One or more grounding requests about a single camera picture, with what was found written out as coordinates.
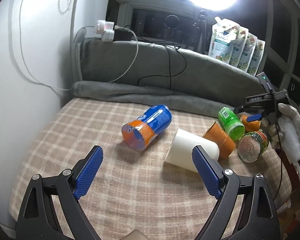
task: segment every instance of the orange paper cup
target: orange paper cup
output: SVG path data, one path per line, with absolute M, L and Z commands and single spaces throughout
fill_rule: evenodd
M 215 142 L 219 147 L 219 159 L 224 160 L 229 157 L 229 155 L 235 149 L 235 143 L 231 138 L 225 133 L 225 131 L 216 123 L 209 127 L 209 129 L 203 135 L 203 138 Z
M 240 116 L 240 121 L 243 123 L 246 132 L 255 132 L 260 129 L 260 121 L 247 122 L 247 115 L 242 114 Z

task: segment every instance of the white paper cup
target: white paper cup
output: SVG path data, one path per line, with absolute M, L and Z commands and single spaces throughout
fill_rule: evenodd
M 164 161 L 187 170 L 198 172 L 192 162 L 192 149 L 197 145 L 201 145 L 210 158 L 218 160 L 219 148 L 215 142 L 178 129 Z

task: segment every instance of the gloved hand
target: gloved hand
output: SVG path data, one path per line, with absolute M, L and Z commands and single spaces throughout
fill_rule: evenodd
M 293 106 L 281 103 L 278 104 L 278 110 L 282 113 L 278 120 L 282 150 L 290 163 L 298 162 L 300 160 L 300 114 Z M 272 147 L 280 148 L 276 125 L 270 124 L 267 119 L 263 119 L 262 124 L 269 129 L 269 135 L 273 140 Z

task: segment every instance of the mattress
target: mattress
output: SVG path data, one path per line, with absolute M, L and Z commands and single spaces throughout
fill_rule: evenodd
M 87 195 L 79 200 L 99 236 L 103 240 L 121 239 L 138 229 L 150 239 L 194 239 L 216 200 L 197 173 L 164 163 L 164 159 L 178 128 L 202 135 L 215 118 L 171 111 L 173 120 L 167 130 L 144 152 L 136 152 L 122 141 L 121 127 L 148 108 L 132 103 L 71 100 L 32 143 L 12 190 L 12 217 L 17 220 L 33 174 L 56 176 L 72 168 L 94 145 L 100 145 L 103 163 Z M 220 164 L 242 176 L 260 172 L 273 195 L 278 189 L 280 159 L 271 147 L 254 163 L 242 162 L 234 150 Z M 283 168 L 276 206 L 280 207 L 290 194 L 290 180 Z M 53 199 L 63 233 L 71 237 L 58 198 Z M 231 234 L 241 203 L 239 196 L 224 236 Z

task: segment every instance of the black cable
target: black cable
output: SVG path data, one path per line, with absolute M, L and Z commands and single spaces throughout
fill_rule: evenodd
M 281 152 L 282 152 L 282 146 L 281 146 L 281 139 L 280 139 L 280 136 L 279 136 L 279 122 L 278 122 L 278 104 L 277 104 L 277 100 L 275 100 L 275 97 L 274 97 L 274 93 L 273 91 L 271 90 L 272 92 L 272 97 L 273 97 L 273 100 L 274 100 L 274 112 L 275 112 L 275 129 L 277 131 L 277 135 L 278 135 L 278 139 L 279 139 L 279 146 L 280 146 L 280 155 L 281 155 Z M 281 187 L 281 183 L 282 183 L 282 158 L 281 159 L 281 176 L 280 176 L 280 183 L 279 183 L 279 187 L 278 187 L 278 190 L 277 190 L 277 193 L 275 194 L 273 200 L 275 200 L 275 198 L 277 197 L 278 193 L 279 193 L 279 190 L 280 190 L 280 187 Z
M 139 37 L 139 38 L 140 38 L 141 40 L 146 41 L 146 42 L 151 42 L 151 41 L 149 41 L 149 40 L 144 39 L 143 37 Z M 183 55 L 180 53 L 180 51 L 178 51 L 178 50 L 180 49 L 180 46 L 181 46 L 182 43 L 183 43 L 183 42 L 182 42 L 182 43 L 180 43 L 180 44 L 178 44 L 178 45 L 174 45 L 173 48 L 176 50 L 176 52 L 178 52 L 178 53 L 183 57 L 183 59 L 184 59 L 184 61 L 185 61 L 185 67 L 184 67 L 183 70 L 181 70 L 178 74 L 171 75 L 171 55 L 170 55 L 170 52 L 169 52 L 168 47 L 170 47 L 170 48 L 172 48 L 172 47 L 169 46 L 169 45 L 160 44 L 160 43 L 162 43 L 162 42 L 169 42 L 169 41 L 165 40 L 165 41 L 157 41 L 157 42 L 151 42 L 151 43 L 152 43 L 152 44 L 157 44 L 157 45 L 162 45 L 162 46 L 164 46 L 164 47 L 166 48 L 167 53 L 168 53 L 168 60 L 169 60 L 169 76 L 167 76 L 167 75 L 148 75 L 148 76 L 144 76 L 144 77 L 139 78 L 139 80 L 138 80 L 138 82 L 137 82 L 137 86 L 139 85 L 140 81 L 141 81 L 142 79 L 144 79 L 144 78 L 148 78 L 148 77 L 168 77 L 168 78 L 170 79 L 169 89 L 171 89 L 171 85 L 172 85 L 172 79 L 171 79 L 171 78 L 180 75 L 180 74 L 187 68 L 187 60 L 186 60 L 185 56 L 183 56 Z

